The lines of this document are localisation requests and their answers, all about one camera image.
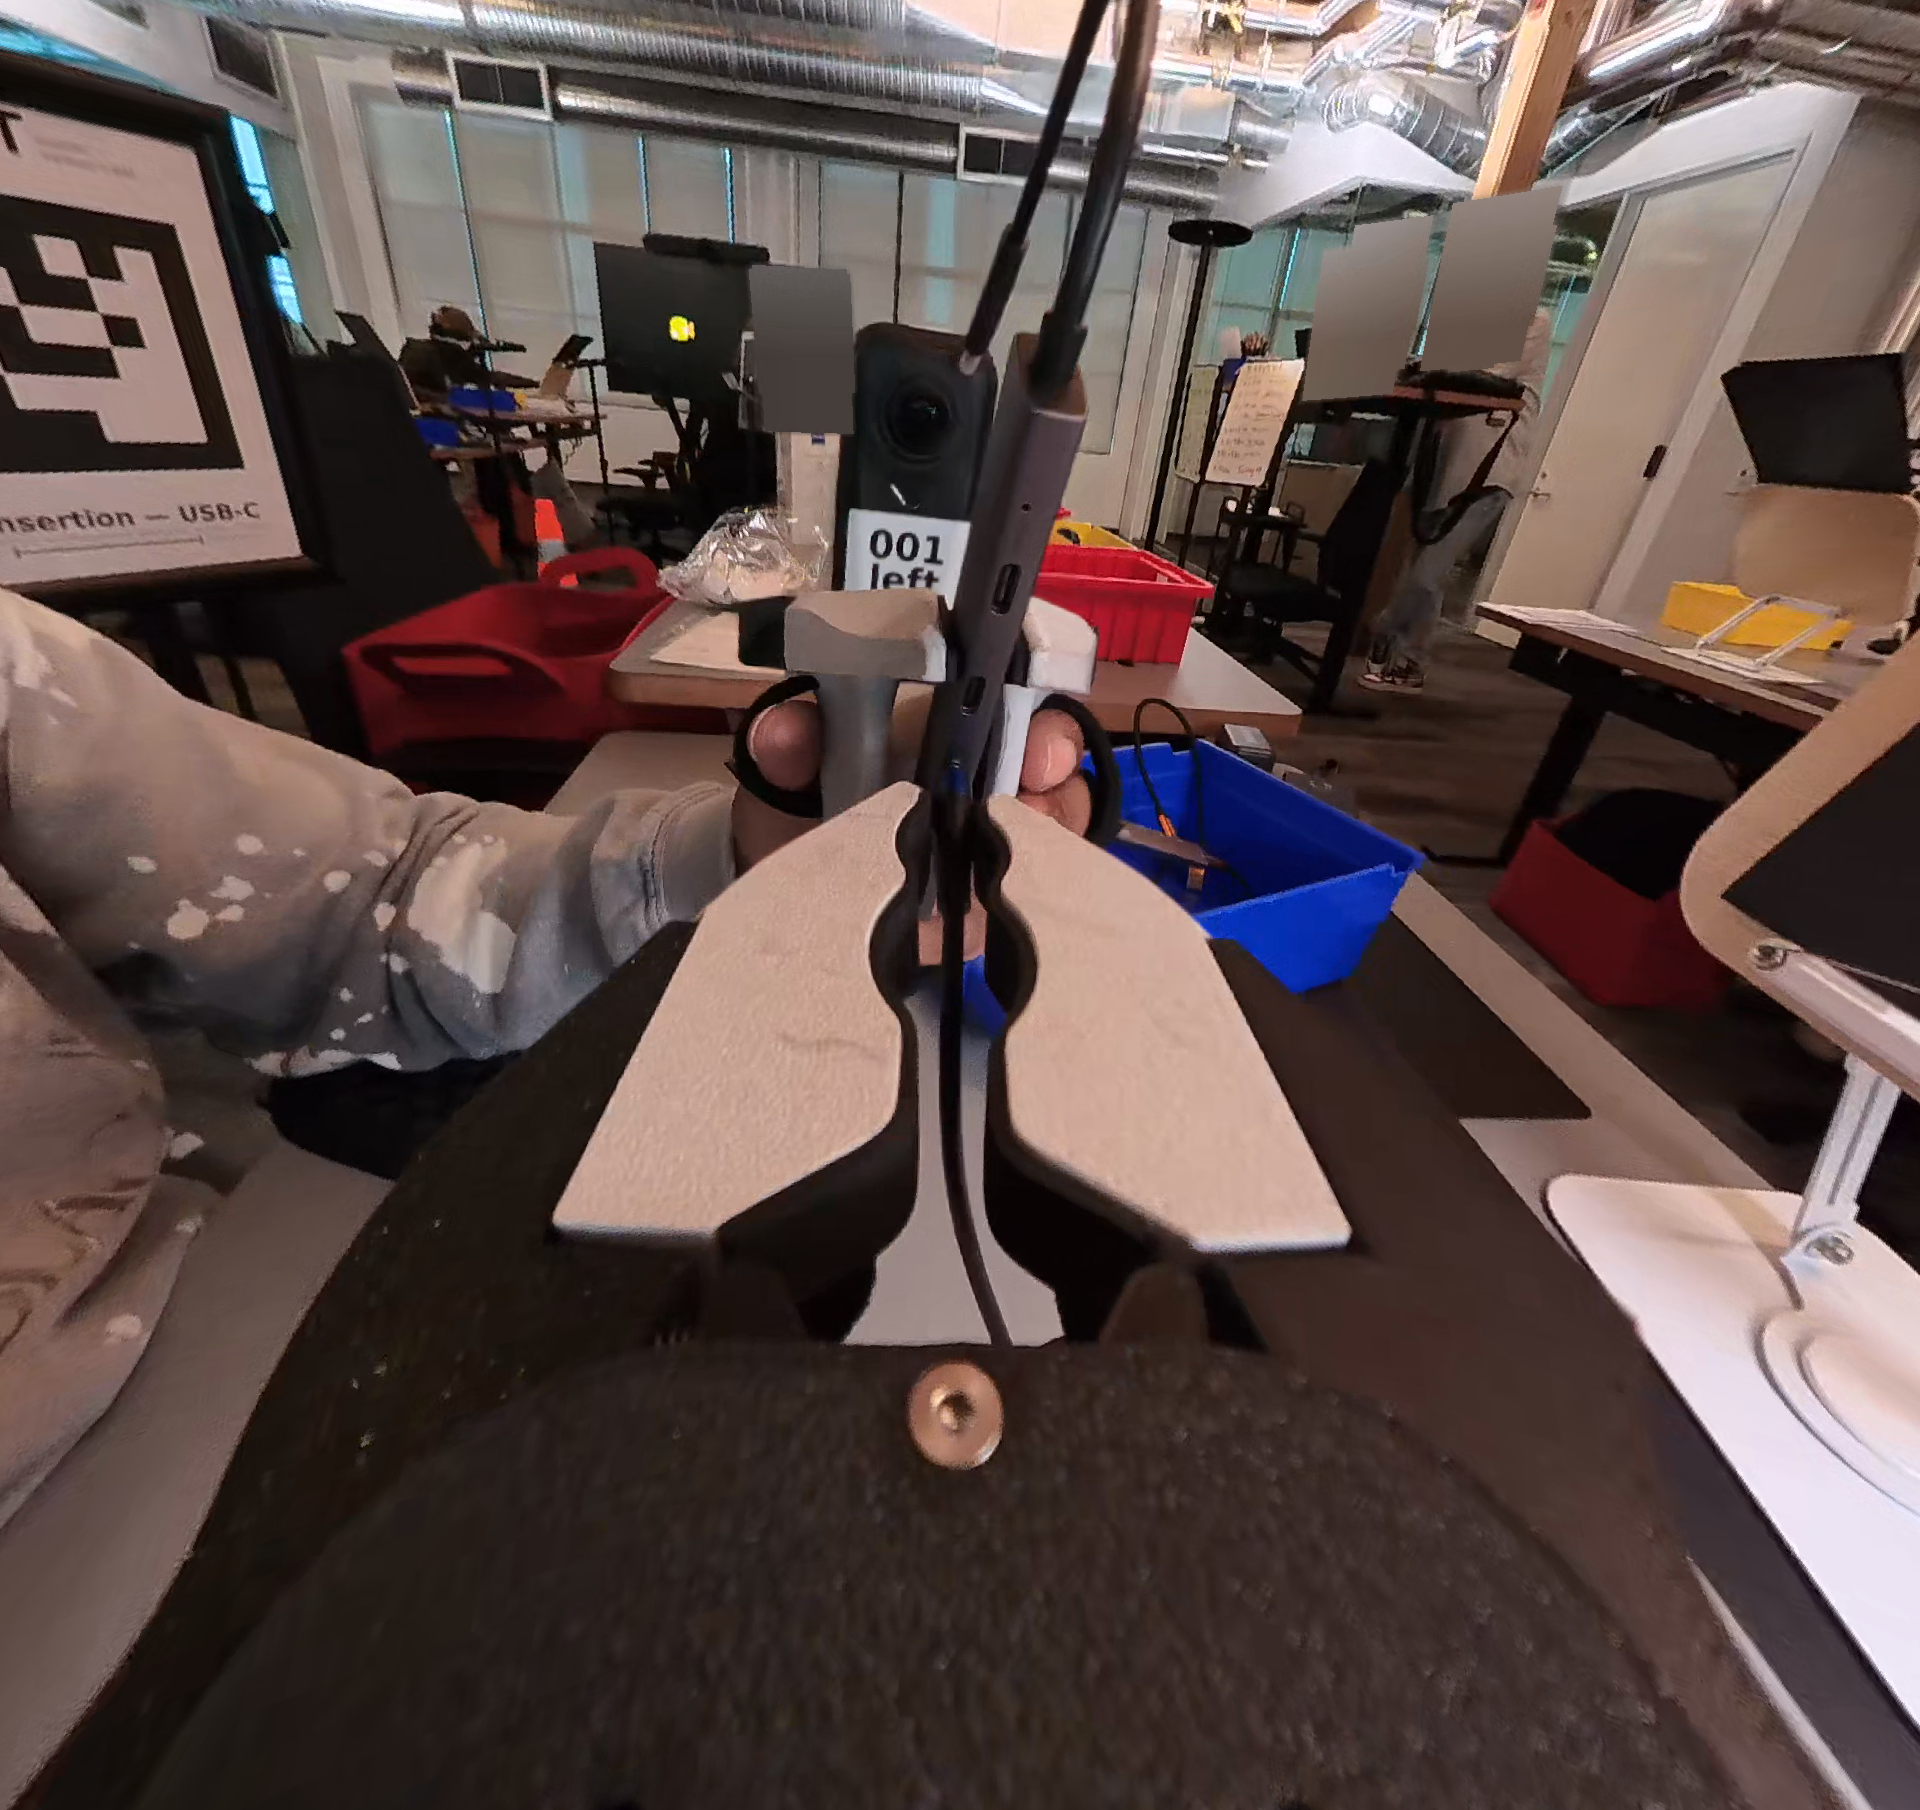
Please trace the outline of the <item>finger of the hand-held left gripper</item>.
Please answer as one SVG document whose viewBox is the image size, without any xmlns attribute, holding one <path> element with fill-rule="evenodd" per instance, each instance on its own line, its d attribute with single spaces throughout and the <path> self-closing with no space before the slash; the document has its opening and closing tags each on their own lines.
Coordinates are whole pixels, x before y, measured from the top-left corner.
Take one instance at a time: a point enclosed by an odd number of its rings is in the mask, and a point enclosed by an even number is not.
<svg viewBox="0 0 1920 1810">
<path fill-rule="evenodd" d="M 1034 716 L 1058 699 L 1081 705 L 1093 689 L 1098 659 L 1099 641 L 1091 623 L 1045 599 L 1030 600 L 991 742 L 991 792 L 994 796 L 1020 792 Z"/>
<path fill-rule="evenodd" d="M 788 676 L 812 682 L 822 714 L 822 814 L 841 815 L 886 787 L 904 687 L 942 683 L 950 644 L 934 590 L 829 590 L 792 600 Z"/>
</svg>

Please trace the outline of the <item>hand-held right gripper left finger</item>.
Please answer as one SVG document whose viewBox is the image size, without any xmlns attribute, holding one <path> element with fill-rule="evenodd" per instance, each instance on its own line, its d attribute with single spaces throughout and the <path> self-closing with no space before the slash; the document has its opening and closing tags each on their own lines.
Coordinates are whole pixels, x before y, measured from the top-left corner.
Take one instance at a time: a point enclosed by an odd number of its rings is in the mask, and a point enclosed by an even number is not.
<svg viewBox="0 0 1920 1810">
<path fill-rule="evenodd" d="M 572 1240 L 718 1249 L 873 1144 L 904 1094 L 873 937 L 908 896 L 895 781 L 741 876 L 700 917 L 552 1211 Z"/>
</svg>

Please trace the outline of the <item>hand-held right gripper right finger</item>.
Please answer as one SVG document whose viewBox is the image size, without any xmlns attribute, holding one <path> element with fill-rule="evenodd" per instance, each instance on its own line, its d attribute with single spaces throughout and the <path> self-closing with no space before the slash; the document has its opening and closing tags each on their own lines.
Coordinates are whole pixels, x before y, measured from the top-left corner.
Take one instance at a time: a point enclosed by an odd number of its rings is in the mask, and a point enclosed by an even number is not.
<svg viewBox="0 0 1920 1810">
<path fill-rule="evenodd" d="M 999 1049 L 1013 1163 L 1200 1259 L 1332 1251 L 1353 1228 L 1209 937 L 1110 850 L 1016 796 L 981 815 L 1011 941 Z"/>
</svg>

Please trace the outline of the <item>black cable slim gold plugs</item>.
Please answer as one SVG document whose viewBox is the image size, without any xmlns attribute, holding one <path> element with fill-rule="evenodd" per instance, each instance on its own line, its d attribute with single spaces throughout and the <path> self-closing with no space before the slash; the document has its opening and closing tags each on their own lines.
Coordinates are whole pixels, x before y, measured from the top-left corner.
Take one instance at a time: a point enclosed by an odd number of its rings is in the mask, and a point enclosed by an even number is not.
<svg viewBox="0 0 1920 1810">
<path fill-rule="evenodd" d="M 1196 730 L 1191 718 L 1186 716 L 1186 711 L 1184 711 L 1182 707 L 1179 707 L 1175 701 L 1171 701 L 1171 699 L 1166 699 L 1166 696 L 1146 696 L 1146 699 L 1140 699 L 1140 701 L 1135 705 L 1135 708 L 1133 708 L 1130 752 L 1133 752 L 1133 773 L 1135 773 L 1135 778 L 1137 778 L 1137 781 L 1138 781 L 1138 787 L 1140 787 L 1140 792 L 1143 792 L 1143 795 L 1148 796 L 1148 801 L 1149 801 L 1149 810 L 1152 810 L 1153 815 L 1155 815 L 1155 826 L 1149 830 L 1149 828 L 1146 828 L 1146 826 L 1140 826 L 1140 823 L 1137 823 L 1137 821 L 1125 819 L 1122 826 L 1118 828 L 1118 841 L 1122 841 L 1122 843 L 1126 843 L 1126 844 L 1130 844 L 1130 846 L 1135 846 L 1135 848 L 1140 848 L 1140 850 L 1146 850 L 1146 853 L 1153 853 L 1155 858 L 1166 858 L 1166 859 L 1171 859 L 1171 858 L 1166 855 L 1166 846 L 1163 846 L 1163 843 L 1162 843 L 1162 833 L 1176 833 L 1176 834 L 1181 834 L 1181 833 L 1175 830 L 1172 815 L 1167 814 L 1167 810 L 1166 810 L 1166 805 L 1163 805 L 1163 801 L 1162 801 L 1162 796 L 1160 796 L 1160 792 L 1158 792 L 1155 778 L 1153 778 L 1153 773 L 1152 773 L 1152 770 L 1149 770 L 1149 765 L 1148 765 L 1148 749 L 1149 749 L 1149 742 L 1148 742 L 1148 736 L 1146 736 L 1146 723 L 1143 723 L 1143 720 L 1146 720 L 1146 716 L 1148 716 L 1149 711 L 1163 711 L 1167 718 L 1172 718 L 1172 720 L 1176 722 L 1176 725 L 1179 725 L 1179 730 L 1181 730 L 1181 735 L 1182 735 L 1182 741 L 1181 741 L 1181 742 L 1171 742 L 1171 744 L 1166 744 L 1166 746 L 1175 752 L 1176 760 L 1184 760 L 1184 762 L 1191 764 L 1189 776 L 1191 776 L 1191 795 L 1192 795 L 1192 799 L 1196 799 L 1196 821 L 1198 821 L 1200 826 L 1206 821 L 1204 771 L 1202 771 L 1200 760 L 1198 760 L 1198 751 L 1200 751 L 1200 746 L 1202 746 L 1202 738 L 1200 738 L 1200 735 L 1198 735 L 1198 730 Z"/>
</svg>

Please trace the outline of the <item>black cable wide orange plugs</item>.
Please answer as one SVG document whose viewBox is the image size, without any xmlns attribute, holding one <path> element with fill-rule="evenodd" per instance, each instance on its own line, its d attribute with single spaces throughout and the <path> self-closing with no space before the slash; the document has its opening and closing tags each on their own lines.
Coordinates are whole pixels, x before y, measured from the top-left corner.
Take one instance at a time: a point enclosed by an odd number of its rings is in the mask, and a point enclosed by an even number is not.
<svg viewBox="0 0 1920 1810">
<path fill-rule="evenodd" d="M 942 771 L 934 791 L 934 879 L 939 909 L 939 1023 L 937 1110 L 942 1184 L 950 1221 L 968 1286 L 991 1344 L 1009 1347 L 1009 1323 L 986 1266 L 982 1230 L 968 1184 L 964 1138 L 964 972 L 965 927 L 974 902 L 974 859 L 969 846 L 972 788 L 960 768 Z"/>
</svg>

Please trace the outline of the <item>blue plastic bin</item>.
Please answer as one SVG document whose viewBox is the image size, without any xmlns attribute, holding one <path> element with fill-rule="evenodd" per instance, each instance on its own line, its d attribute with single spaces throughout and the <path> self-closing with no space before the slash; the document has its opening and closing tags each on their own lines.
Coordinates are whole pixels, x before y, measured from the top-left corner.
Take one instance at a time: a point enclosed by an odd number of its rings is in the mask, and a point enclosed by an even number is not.
<svg viewBox="0 0 1920 1810">
<path fill-rule="evenodd" d="M 1271 770 L 1202 742 L 1206 821 L 1196 821 L 1191 764 L 1152 741 L 1148 765 L 1175 830 L 1234 866 L 1192 899 L 1184 872 L 1122 841 L 1112 853 L 1140 874 L 1213 941 L 1236 942 L 1288 991 L 1310 993 L 1350 977 L 1424 858 L 1355 815 L 1284 781 Z M 1114 752 L 1120 815 L 1155 826 L 1133 773 L 1130 746 Z"/>
</svg>

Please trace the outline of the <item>person's left forearm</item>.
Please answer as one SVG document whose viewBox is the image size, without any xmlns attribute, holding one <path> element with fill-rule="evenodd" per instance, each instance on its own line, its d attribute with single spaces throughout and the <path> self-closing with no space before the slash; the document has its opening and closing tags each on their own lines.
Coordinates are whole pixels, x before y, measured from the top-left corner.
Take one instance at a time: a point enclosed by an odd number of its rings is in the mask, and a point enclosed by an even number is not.
<svg viewBox="0 0 1920 1810">
<path fill-rule="evenodd" d="M 526 1051 L 733 883 L 719 784 L 573 818 L 413 795 L 4 593 L 4 960 L 269 1075 Z"/>
</svg>

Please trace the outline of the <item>person's left hand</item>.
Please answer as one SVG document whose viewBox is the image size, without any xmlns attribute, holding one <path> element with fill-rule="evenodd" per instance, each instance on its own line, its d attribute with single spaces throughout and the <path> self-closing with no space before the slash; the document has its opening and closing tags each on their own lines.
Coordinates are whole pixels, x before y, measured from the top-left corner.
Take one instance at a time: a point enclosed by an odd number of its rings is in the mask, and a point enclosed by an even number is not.
<svg viewBox="0 0 1920 1810">
<path fill-rule="evenodd" d="M 768 788 L 804 792 L 822 768 L 824 723 L 813 695 L 761 711 L 738 741 L 747 760 Z M 1077 837 L 1093 837 L 1093 784 L 1083 770 L 1085 732 L 1066 708 L 1042 708 L 1029 725 L 1020 771 L 1020 801 L 1058 821 Z M 749 784 L 741 784 L 733 803 L 733 843 L 736 870 L 743 874 L 773 858 L 788 843 L 813 828 L 813 819 L 791 815 L 770 805 Z"/>
</svg>

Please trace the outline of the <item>red crate white label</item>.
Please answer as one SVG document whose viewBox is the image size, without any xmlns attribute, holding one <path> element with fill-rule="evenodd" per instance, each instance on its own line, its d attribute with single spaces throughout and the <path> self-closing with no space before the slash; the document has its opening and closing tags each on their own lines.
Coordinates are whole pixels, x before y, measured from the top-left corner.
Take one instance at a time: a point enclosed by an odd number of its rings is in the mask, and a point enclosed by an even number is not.
<svg viewBox="0 0 1920 1810">
<path fill-rule="evenodd" d="M 1099 660 L 1179 665 L 1213 583 L 1133 545 L 1053 545 L 1034 597 L 1091 623 Z"/>
</svg>

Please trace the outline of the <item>white carton box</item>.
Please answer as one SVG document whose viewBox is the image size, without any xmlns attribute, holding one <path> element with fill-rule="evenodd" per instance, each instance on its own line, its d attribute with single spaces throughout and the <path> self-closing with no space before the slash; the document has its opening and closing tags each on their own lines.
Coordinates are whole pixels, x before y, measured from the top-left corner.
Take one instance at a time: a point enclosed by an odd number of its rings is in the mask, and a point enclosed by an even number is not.
<svg viewBox="0 0 1920 1810">
<path fill-rule="evenodd" d="M 837 576 L 839 476 L 844 438 L 839 433 L 778 433 L 778 505 L 788 549 L 812 589 L 833 589 Z"/>
</svg>

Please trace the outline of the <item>silver foil bag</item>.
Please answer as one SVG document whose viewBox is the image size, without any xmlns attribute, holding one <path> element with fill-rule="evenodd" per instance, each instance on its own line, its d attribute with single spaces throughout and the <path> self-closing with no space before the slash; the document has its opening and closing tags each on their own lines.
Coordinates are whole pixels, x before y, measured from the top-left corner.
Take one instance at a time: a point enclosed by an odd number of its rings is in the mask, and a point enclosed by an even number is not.
<svg viewBox="0 0 1920 1810">
<path fill-rule="evenodd" d="M 660 571 L 673 599 L 704 609 L 738 609 L 792 599 L 829 583 L 833 539 L 777 505 L 721 512 L 683 560 Z"/>
</svg>

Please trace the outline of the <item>wooden edge table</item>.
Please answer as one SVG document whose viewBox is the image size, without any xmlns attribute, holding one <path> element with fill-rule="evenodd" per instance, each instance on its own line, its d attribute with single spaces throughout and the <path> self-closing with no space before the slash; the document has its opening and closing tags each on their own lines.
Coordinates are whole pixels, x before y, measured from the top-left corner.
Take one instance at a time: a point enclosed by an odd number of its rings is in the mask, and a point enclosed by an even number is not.
<svg viewBox="0 0 1920 1810">
<path fill-rule="evenodd" d="M 616 655 L 605 689 L 624 705 L 734 716 L 778 677 L 778 669 L 738 660 L 738 617 L 733 610 L 665 603 Z M 1286 695 L 1198 631 L 1189 633 L 1179 664 L 1098 664 L 1091 693 L 1085 695 L 1093 716 L 1118 735 L 1133 730 L 1135 708 L 1152 699 L 1184 714 L 1204 738 L 1238 723 L 1269 741 L 1286 741 L 1304 720 Z"/>
</svg>

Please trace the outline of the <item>black screen on stand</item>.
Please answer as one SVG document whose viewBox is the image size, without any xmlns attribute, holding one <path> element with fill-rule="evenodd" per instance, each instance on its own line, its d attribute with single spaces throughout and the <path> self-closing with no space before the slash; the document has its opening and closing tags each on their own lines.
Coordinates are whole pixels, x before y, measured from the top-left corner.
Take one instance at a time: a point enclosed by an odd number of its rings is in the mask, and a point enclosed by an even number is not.
<svg viewBox="0 0 1920 1810">
<path fill-rule="evenodd" d="M 592 243 L 598 323 L 613 391 L 668 412 L 692 478 L 713 430 L 738 426 L 741 337 L 761 243 L 651 231 L 641 243 Z"/>
</svg>

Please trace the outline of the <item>whiteboard on easel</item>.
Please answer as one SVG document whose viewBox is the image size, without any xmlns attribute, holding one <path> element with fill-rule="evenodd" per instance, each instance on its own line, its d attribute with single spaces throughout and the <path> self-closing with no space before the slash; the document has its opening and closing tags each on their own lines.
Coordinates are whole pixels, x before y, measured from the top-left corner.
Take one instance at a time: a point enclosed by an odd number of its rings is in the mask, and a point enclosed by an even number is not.
<svg viewBox="0 0 1920 1810">
<path fill-rule="evenodd" d="M 1306 378 L 1304 359 L 1242 359 L 1204 481 L 1258 488 L 1274 464 Z"/>
</svg>

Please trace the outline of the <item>black floor lamp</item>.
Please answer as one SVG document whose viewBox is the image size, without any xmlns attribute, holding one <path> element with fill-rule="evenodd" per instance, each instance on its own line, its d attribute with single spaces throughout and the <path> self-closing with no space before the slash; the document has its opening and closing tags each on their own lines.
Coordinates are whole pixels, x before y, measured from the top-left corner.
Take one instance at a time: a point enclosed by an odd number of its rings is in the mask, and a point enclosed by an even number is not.
<svg viewBox="0 0 1920 1810">
<path fill-rule="evenodd" d="M 1186 217 L 1172 225 L 1171 235 L 1192 253 L 1196 270 L 1182 336 L 1182 386 L 1176 405 L 1171 408 L 1158 474 L 1158 503 L 1163 503 L 1171 479 L 1179 478 L 1184 483 L 1182 525 L 1179 532 L 1167 529 L 1163 533 L 1163 546 L 1179 567 L 1186 567 L 1207 460 L 1217 433 L 1220 366 L 1206 360 L 1202 353 L 1204 314 L 1207 312 L 1213 264 L 1223 253 L 1247 243 L 1254 231 L 1228 218 Z"/>
</svg>

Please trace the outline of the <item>black honeycomb pad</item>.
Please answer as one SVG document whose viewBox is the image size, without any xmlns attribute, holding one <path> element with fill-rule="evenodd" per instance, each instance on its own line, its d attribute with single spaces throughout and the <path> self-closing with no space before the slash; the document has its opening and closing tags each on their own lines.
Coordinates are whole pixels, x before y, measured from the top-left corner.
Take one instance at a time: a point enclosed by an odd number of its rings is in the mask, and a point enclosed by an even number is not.
<svg viewBox="0 0 1920 1810">
<path fill-rule="evenodd" d="M 518 1059 L 518 1053 L 452 1059 L 418 1074 L 367 1061 L 321 1075 L 277 1079 L 263 1110 L 291 1146 L 395 1181 Z"/>
</svg>

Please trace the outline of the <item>red tote bag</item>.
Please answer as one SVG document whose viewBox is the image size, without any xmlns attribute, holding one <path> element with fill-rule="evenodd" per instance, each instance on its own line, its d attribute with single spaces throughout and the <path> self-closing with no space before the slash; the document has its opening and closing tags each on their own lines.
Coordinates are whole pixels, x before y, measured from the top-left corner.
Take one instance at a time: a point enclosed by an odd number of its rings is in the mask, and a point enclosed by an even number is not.
<svg viewBox="0 0 1920 1810">
<path fill-rule="evenodd" d="M 371 756 L 480 742 L 573 746 L 652 727 L 652 708 L 612 695 L 610 671 L 669 603 L 652 558 L 603 549 L 348 642 L 342 660 Z"/>
</svg>

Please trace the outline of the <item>black standing desk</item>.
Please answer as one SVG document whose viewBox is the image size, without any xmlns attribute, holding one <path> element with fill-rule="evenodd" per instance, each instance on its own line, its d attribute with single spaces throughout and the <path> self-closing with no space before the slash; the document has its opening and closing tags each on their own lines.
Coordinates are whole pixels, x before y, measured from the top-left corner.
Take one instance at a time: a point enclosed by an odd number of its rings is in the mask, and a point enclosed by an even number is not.
<svg viewBox="0 0 1920 1810">
<path fill-rule="evenodd" d="M 1359 460 L 1358 478 L 1321 536 L 1312 607 L 1281 625 L 1322 623 L 1329 633 L 1315 657 L 1286 641 L 1281 651 L 1308 680 L 1306 711 L 1330 714 L 1347 664 L 1371 625 L 1371 603 L 1395 510 L 1408 499 L 1415 519 L 1440 460 L 1440 431 L 1464 417 L 1498 417 L 1505 430 L 1525 412 L 1525 383 L 1489 371 L 1415 374 L 1391 391 L 1350 399 L 1304 399 L 1300 424 L 1313 430 L 1335 426 L 1383 426 L 1388 433 L 1381 454 Z"/>
</svg>

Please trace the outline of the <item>dark leg desk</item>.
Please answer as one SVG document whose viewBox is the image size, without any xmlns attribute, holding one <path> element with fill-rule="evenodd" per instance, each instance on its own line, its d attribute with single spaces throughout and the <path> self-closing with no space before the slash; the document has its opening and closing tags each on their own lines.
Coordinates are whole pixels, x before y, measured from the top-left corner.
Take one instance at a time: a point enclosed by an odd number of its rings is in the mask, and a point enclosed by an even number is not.
<svg viewBox="0 0 1920 1810">
<path fill-rule="evenodd" d="M 1711 760 L 1743 792 L 1883 665 L 1878 657 L 1826 652 L 1791 660 L 1800 680 L 1777 682 L 1582 610 L 1489 603 L 1476 615 L 1514 639 L 1509 669 L 1567 705 L 1499 848 L 1464 858 L 1467 867 L 1505 867 L 1533 826 L 1562 815 L 1612 718 Z"/>
</svg>

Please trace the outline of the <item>yellow bin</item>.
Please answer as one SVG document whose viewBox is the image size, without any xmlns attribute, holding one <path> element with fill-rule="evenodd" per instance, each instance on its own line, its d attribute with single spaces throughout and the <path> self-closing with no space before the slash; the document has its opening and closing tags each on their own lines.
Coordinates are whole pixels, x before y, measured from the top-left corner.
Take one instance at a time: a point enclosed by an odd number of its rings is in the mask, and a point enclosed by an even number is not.
<svg viewBox="0 0 1920 1810">
<path fill-rule="evenodd" d="M 1813 599 L 1749 597 L 1730 583 L 1681 581 L 1668 590 L 1659 613 L 1668 631 L 1697 647 L 1755 652 L 1830 651 L 1853 631 L 1851 619 Z"/>
</svg>

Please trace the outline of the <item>person's torso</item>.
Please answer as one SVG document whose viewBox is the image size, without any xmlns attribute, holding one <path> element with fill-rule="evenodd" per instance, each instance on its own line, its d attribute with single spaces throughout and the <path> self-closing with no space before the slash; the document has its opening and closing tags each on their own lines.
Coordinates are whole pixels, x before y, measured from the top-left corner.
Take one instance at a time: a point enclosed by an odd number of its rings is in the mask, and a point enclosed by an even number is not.
<svg viewBox="0 0 1920 1810">
<path fill-rule="evenodd" d="M 2 878 L 2 1518 L 106 1415 L 219 1196 L 147 1039 Z"/>
</svg>

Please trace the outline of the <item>black board wooden rim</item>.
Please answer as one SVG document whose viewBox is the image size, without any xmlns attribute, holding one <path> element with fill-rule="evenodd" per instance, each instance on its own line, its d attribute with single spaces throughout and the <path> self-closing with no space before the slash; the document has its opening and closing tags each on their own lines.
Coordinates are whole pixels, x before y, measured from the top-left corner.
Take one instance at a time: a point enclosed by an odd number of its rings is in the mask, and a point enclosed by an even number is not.
<svg viewBox="0 0 1920 1810">
<path fill-rule="evenodd" d="M 1681 900 L 1738 977 L 1918 1094 L 1917 644 L 1701 834 Z"/>
</svg>

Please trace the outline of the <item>black framed white sign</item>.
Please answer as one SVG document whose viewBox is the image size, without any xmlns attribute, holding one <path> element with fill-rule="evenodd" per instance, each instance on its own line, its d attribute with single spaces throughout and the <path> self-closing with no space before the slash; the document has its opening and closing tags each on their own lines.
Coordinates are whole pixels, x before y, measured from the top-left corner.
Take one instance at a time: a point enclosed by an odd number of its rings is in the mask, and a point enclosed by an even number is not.
<svg viewBox="0 0 1920 1810">
<path fill-rule="evenodd" d="M 227 115 L 4 53 L 2 137 L 4 589 L 313 574 L 269 227 Z"/>
</svg>

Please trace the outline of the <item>black monitor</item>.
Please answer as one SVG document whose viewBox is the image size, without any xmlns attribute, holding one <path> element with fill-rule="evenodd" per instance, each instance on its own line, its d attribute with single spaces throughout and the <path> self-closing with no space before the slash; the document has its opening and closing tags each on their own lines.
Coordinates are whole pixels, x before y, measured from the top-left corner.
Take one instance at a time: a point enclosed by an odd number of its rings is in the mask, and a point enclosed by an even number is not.
<svg viewBox="0 0 1920 1810">
<path fill-rule="evenodd" d="M 1913 489 L 1902 355 L 1751 360 L 1728 366 L 1720 388 L 1755 485 Z"/>
</svg>

